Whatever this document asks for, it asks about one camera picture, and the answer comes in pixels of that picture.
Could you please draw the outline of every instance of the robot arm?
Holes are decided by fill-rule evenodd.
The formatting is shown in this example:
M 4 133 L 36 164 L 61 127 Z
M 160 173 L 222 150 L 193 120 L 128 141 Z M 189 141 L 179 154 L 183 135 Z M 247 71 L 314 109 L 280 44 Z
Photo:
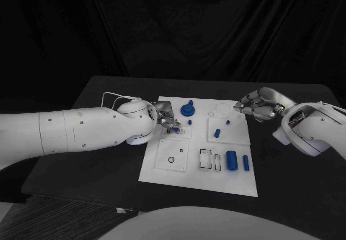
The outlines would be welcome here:
M 261 123 L 283 116 L 281 127 L 273 135 L 284 145 L 293 144 L 313 157 L 333 147 L 346 159 L 346 116 L 340 113 L 346 110 L 342 108 L 323 102 L 297 104 L 264 87 L 242 98 L 234 109 L 254 115 Z
M 180 128 L 172 103 L 140 98 L 117 111 L 107 107 L 0 115 L 0 169 L 13 163 L 59 153 L 87 152 L 120 145 L 141 145 L 157 124 Z

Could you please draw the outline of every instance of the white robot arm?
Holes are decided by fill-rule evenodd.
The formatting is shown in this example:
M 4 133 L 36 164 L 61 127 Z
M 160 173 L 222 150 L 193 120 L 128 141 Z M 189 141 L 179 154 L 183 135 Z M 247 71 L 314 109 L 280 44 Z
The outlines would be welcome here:
M 346 159 L 346 116 L 340 113 L 346 110 L 342 108 L 323 102 L 297 104 L 264 87 L 242 98 L 234 109 L 254 115 L 261 123 L 283 116 L 281 127 L 273 136 L 284 145 L 293 144 L 313 157 L 333 147 Z
M 104 149 L 124 141 L 141 145 L 151 140 L 157 124 L 182 126 L 169 101 L 151 104 L 140 98 L 123 98 L 131 102 L 117 111 L 104 107 L 102 99 L 102 107 L 0 115 L 0 170 L 45 155 Z

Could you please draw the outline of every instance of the white board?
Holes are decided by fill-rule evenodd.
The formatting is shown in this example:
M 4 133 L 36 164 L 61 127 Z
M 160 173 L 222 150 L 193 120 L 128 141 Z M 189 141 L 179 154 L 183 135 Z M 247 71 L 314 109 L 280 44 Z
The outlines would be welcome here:
M 185 117 L 180 110 L 190 100 L 196 111 L 193 116 Z M 147 143 L 138 181 L 258 197 L 248 123 L 245 115 L 234 110 L 238 101 L 163 96 L 159 101 L 172 102 L 174 118 L 186 132 L 179 135 L 174 132 L 167 133 L 160 125 L 156 127 L 153 139 Z M 215 138 L 215 128 L 221 129 L 219 138 Z M 212 169 L 200 168 L 202 164 L 206 166 L 202 150 L 211 150 Z M 228 151 L 236 152 L 236 171 L 228 170 Z M 244 156 L 248 156 L 249 171 L 244 168 Z

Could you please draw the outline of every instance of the black table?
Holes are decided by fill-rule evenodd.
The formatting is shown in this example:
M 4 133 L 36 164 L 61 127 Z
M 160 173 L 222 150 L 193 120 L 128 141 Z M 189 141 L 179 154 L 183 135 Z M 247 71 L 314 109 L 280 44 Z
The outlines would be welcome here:
M 186 81 L 95 76 L 74 109 L 101 107 L 104 92 L 154 102 L 159 96 L 238 101 L 270 87 L 298 103 L 339 106 L 330 89 L 316 84 Z M 111 108 L 115 97 L 107 95 Z M 22 191 L 150 212 L 198 206 L 231 210 L 268 219 L 322 239 L 346 236 L 346 161 L 335 149 L 304 155 L 273 137 L 281 119 L 260 123 L 247 116 L 258 198 L 138 182 L 147 145 L 40 158 Z

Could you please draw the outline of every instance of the robotic hand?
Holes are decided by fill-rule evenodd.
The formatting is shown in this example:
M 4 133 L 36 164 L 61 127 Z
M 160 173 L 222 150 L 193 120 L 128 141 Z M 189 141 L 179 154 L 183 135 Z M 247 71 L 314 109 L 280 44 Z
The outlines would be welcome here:
M 153 104 L 136 97 L 117 111 L 104 107 L 0 115 L 0 170 L 13 163 L 59 153 L 87 152 L 147 143 L 157 125 L 180 128 L 172 103 Z
M 273 136 L 287 146 L 293 144 L 316 157 L 330 147 L 346 159 L 346 110 L 323 102 L 297 104 L 268 87 L 248 94 L 234 110 L 252 115 L 258 122 L 283 117 Z

